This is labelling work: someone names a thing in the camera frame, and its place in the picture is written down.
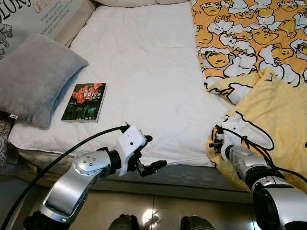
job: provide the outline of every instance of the pillow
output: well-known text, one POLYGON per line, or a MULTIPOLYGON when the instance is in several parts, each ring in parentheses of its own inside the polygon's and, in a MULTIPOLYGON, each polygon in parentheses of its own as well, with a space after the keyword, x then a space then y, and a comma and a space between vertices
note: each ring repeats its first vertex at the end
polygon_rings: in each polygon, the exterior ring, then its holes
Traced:
POLYGON ((181 3, 188 0, 95 0, 107 6, 138 7, 155 4, 181 3))
POLYGON ((65 83, 88 62, 41 34, 28 38, 0 60, 0 111, 48 128, 55 100, 65 83))
POLYGON ((66 22, 61 31, 54 37, 54 40, 65 46, 69 46, 94 10, 95 5, 91 1, 83 0, 79 9, 76 10, 75 14, 66 22))

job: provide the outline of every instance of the cartoon print blanket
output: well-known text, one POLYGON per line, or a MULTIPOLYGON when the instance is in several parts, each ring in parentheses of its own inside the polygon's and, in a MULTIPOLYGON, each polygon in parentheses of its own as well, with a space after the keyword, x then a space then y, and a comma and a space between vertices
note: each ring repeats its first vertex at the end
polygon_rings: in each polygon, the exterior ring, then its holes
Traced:
MULTIPOLYGON (((225 119, 233 119, 237 133, 240 124, 252 125, 242 126, 242 135, 254 130, 253 143, 275 165, 307 177, 307 0, 191 4, 205 87, 236 104, 225 119)), ((258 151, 243 139, 240 144, 258 151)), ((229 180, 248 190, 231 165, 207 152, 229 180)), ((284 175, 307 192, 301 179, 284 175)))

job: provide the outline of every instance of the silver robot arm segment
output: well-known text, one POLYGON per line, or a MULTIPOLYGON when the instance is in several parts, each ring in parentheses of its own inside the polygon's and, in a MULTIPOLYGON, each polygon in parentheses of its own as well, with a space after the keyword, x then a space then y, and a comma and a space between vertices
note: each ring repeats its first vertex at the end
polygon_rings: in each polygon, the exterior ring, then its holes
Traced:
POLYGON ((89 189, 97 180, 109 174, 123 176, 127 171, 138 169, 141 176, 155 173, 166 165, 166 161, 157 161, 150 166, 141 164, 140 150, 151 136, 144 136, 134 126, 130 126, 116 142, 115 149, 106 147, 95 152, 77 156, 72 166, 49 191, 39 212, 45 217, 70 225, 74 222, 87 199, 89 189))
POLYGON ((225 151, 239 177, 253 193, 256 219, 263 230, 307 229, 307 195, 287 183, 263 157, 243 146, 228 146, 225 151))

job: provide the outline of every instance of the book cover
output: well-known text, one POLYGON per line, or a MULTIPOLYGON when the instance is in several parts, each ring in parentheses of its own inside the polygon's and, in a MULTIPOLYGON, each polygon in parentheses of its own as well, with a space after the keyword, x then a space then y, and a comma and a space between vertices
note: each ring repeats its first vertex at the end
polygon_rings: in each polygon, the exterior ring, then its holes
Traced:
POLYGON ((77 84, 66 106, 62 121, 97 122, 105 92, 105 83, 77 84))

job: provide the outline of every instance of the wire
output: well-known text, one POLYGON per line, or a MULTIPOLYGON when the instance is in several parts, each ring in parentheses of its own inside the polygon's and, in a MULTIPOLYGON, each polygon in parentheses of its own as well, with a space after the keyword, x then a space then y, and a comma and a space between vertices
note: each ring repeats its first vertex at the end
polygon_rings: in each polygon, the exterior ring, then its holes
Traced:
POLYGON ((251 145, 252 147, 254 147, 263 157, 264 159, 268 162, 269 166, 271 166, 272 168, 274 169, 277 169, 277 170, 280 170, 280 171, 283 171, 283 172, 286 172, 286 173, 290 173, 290 174, 293 174, 297 177, 299 177, 300 179, 302 179, 305 183, 307 183, 307 178, 305 178, 304 176, 302 176, 301 174, 297 173, 297 172, 294 172, 294 171, 291 171, 291 170, 288 170, 288 169, 284 169, 284 168, 280 168, 280 167, 277 167, 274 163, 273 163, 273 160, 272 160, 272 157, 269 155, 269 153, 263 149, 263 151, 265 152, 265 154, 259 149, 259 147, 257 145, 255 145, 253 142, 251 142, 250 140, 246 139, 245 137, 239 135, 238 133, 235 133, 234 131, 230 130, 230 129, 227 129, 227 128, 222 128, 223 130, 227 131, 227 132, 230 132, 234 135, 236 135, 237 137, 240 137, 241 139, 243 139, 244 141, 248 142, 249 145, 251 145))
POLYGON ((126 126, 119 126, 119 127, 115 127, 115 128, 111 128, 111 129, 107 129, 105 131, 96 133, 95 135, 81 141, 80 143, 78 143, 77 145, 75 145, 74 147, 72 147, 71 149, 67 150, 65 153, 63 153, 62 155, 60 155, 58 158, 56 158, 53 162, 51 162, 46 168, 44 168, 31 182, 30 184, 24 189, 24 191, 20 194, 20 196, 17 198, 17 200, 15 201, 15 203, 13 204, 13 206, 11 207, 9 213, 6 215, 5 220, 1 226, 0 230, 5 230, 12 215, 14 214, 14 211, 16 210, 16 208, 19 206, 19 204, 22 202, 23 198, 27 195, 27 193, 30 191, 30 189, 35 185, 35 183, 41 179, 43 177, 43 175, 50 169, 52 168, 56 163, 58 163, 60 160, 62 160, 64 157, 66 157, 68 154, 70 154, 71 152, 73 152, 74 150, 76 150, 77 148, 79 148, 81 145, 84 145, 86 142, 89 142, 90 140, 104 135, 106 133, 110 133, 116 130, 121 130, 122 132, 126 131, 127 128, 129 128, 129 125, 126 126))
POLYGON ((223 130, 225 131, 228 131, 234 135, 236 135, 237 137, 240 137, 241 139, 243 139, 245 142, 247 142, 250 146, 254 147, 263 157, 266 161, 268 161, 269 164, 273 164, 273 160, 271 158, 271 156, 269 155, 269 153, 266 151, 266 150, 263 150, 265 152, 265 154, 253 143, 251 142, 250 140, 248 140, 247 138, 239 135, 238 133, 230 130, 230 129, 227 129, 227 128, 222 128, 223 130))

